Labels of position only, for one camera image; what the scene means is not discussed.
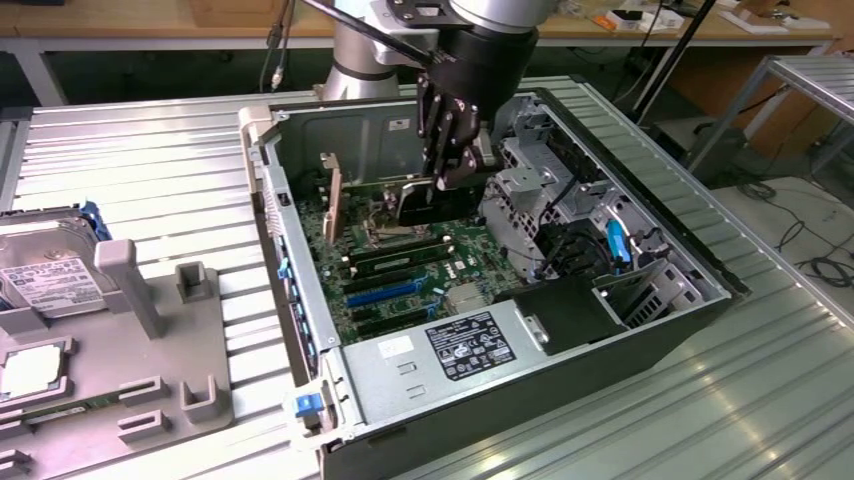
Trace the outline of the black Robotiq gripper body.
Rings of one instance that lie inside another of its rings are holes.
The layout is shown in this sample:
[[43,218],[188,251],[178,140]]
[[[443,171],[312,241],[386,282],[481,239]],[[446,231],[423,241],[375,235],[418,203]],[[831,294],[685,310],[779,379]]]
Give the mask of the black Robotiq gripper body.
[[430,66],[438,92],[477,106],[482,118],[493,118],[517,92],[537,42],[537,29],[525,33],[442,30]]

